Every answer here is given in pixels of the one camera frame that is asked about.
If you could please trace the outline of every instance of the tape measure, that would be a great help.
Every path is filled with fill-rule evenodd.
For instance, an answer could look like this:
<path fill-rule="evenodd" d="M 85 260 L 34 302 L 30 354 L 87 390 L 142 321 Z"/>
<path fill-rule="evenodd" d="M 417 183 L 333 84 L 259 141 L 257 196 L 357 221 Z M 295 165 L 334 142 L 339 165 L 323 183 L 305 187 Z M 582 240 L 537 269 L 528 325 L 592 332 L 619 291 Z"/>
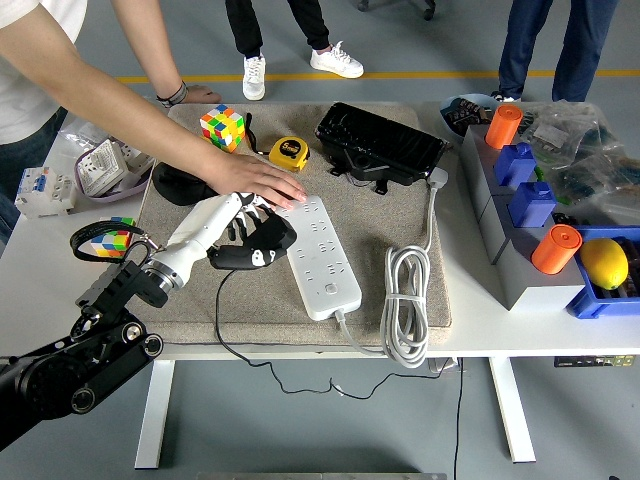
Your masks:
<path fill-rule="evenodd" d="M 269 160 L 276 165 L 299 172 L 309 159 L 309 146 L 299 137 L 283 137 L 269 152 Z"/>
<path fill-rule="evenodd" d="M 292 172 L 299 172 L 307 164 L 309 159 L 309 146 L 300 137 L 282 137 L 278 140 L 271 151 L 262 152 L 256 146 L 256 137 L 249 128 L 252 116 L 247 112 L 245 130 L 251 150 L 260 155 L 268 155 L 269 160 L 279 167 L 286 168 Z"/>

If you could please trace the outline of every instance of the white cable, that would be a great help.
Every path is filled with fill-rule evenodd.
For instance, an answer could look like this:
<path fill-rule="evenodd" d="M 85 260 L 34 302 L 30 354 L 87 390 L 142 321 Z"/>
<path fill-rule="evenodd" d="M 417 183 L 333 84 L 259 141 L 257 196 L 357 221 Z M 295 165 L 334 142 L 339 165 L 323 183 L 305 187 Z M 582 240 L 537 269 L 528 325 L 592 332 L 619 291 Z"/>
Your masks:
<path fill-rule="evenodd" d="M 429 181 L 431 186 L 427 207 L 427 245 L 421 248 L 409 245 L 394 251 L 387 250 L 385 256 L 385 285 L 387 294 L 380 321 L 382 350 L 369 350 L 359 345 L 349 333 L 344 312 L 335 312 L 340 330 L 353 348 L 364 355 L 384 356 L 397 361 L 407 368 L 417 368 L 427 358 L 429 346 L 429 322 L 427 319 L 427 288 L 431 263 L 428 252 L 433 236 L 435 198 L 438 190 L 447 182 L 447 173 L 439 168 Z M 400 272 L 402 267 L 409 272 L 409 294 L 400 292 Z M 404 322 L 400 319 L 400 308 L 406 307 Z"/>

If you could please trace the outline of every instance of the gray floor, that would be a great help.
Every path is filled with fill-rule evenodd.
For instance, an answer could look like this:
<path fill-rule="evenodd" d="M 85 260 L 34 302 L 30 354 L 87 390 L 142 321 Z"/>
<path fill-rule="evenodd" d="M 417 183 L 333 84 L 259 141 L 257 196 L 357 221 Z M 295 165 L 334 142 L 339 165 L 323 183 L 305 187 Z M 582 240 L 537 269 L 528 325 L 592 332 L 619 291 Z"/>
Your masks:
<path fill-rule="evenodd" d="M 313 73 L 310 54 L 286 2 L 256 1 L 268 73 Z M 557 0 L 539 39 L 534 70 L 553 70 L 568 12 Z M 418 0 L 380 0 L 358 12 L 355 0 L 324 1 L 332 40 L 367 72 L 495 72 L 507 0 L 446 0 L 424 22 Z M 640 155 L 640 8 L 621 0 L 601 68 L 635 75 L 598 77 L 588 100 Z M 240 74 L 221 1 L 163 2 L 183 75 Z M 81 54 L 115 76 L 140 75 L 105 0 L 90 2 Z M 530 78 L 525 100 L 550 99 L 552 79 Z M 244 102 L 237 82 L 212 85 L 228 103 Z M 489 93 L 494 78 L 287 81 L 267 85 L 266 102 L 400 101 L 419 105 L 461 93 Z M 152 96 L 146 85 L 135 85 Z M 488 364 L 466 359 L 458 478 L 638 478 L 640 373 L 630 368 L 554 369 L 552 358 L 513 360 L 536 451 L 535 464 L 512 464 Z M 278 361 L 288 388 L 323 388 L 333 377 L 367 394 L 390 371 L 385 360 Z M 134 471 L 150 369 L 85 417 L 45 422 L 0 453 L 0 478 L 195 479 L 199 472 L 439 472 L 453 478 L 460 375 L 391 379 L 372 399 L 284 395 L 265 369 L 237 362 L 182 362 L 176 369 L 161 468 Z"/>

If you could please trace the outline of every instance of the lemon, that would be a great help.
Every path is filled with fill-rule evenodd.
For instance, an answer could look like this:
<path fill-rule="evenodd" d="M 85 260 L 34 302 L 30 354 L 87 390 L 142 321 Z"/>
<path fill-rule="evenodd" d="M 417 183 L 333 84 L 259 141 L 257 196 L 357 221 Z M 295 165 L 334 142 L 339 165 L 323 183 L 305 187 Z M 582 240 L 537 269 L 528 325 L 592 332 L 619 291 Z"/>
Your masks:
<path fill-rule="evenodd" d="M 611 238 L 594 238 L 580 247 L 580 260 L 594 285 L 615 290 L 629 274 L 629 262 L 622 247 Z"/>

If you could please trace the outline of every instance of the blue tray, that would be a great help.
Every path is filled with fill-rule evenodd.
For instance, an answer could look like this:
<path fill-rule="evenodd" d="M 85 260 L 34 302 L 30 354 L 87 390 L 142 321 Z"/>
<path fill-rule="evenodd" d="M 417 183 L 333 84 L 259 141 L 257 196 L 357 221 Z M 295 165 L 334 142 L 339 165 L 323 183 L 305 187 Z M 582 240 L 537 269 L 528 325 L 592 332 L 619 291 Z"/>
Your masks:
<path fill-rule="evenodd" d="M 577 226 L 582 240 L 587 242 L 594 238 L 627 238 L 636 244 L 640 251 L 640 226 Z M 578 318 L 599 318 L 600 316 L 640 315 L 640 297 L 627 298 L 599 298 L 594 286 L 580 261 L 580 255 L 575 256 L 580 273 L 584 278 L 585 287 L 567 305 L 567 310 Z"/>

